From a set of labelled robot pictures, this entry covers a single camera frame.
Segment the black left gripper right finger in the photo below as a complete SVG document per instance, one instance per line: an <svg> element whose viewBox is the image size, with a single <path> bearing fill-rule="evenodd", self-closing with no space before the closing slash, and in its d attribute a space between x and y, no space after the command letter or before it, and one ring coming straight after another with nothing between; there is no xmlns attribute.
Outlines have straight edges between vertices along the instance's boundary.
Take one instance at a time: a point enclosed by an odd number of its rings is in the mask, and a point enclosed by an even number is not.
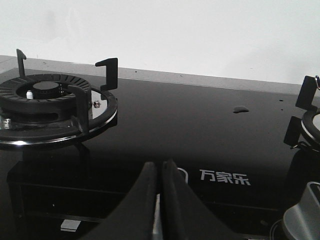
<svg viewBox="0 0 320 240"><path fill-rule="evenodd" d="M173 160L162 165L161 214L166 240L239 240L186 183Z"/></svg>

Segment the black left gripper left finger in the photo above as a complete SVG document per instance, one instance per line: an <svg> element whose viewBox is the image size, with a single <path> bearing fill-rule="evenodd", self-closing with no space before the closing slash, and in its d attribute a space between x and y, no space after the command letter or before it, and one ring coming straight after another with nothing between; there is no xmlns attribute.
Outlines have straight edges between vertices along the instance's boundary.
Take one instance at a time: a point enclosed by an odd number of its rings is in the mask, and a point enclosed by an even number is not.
<svg viewBox="0 0 320 240"><path fill-rule="evenodd" d="M157 169L146 162L121 203L82 240L150 240L156 205Z"/></svg>

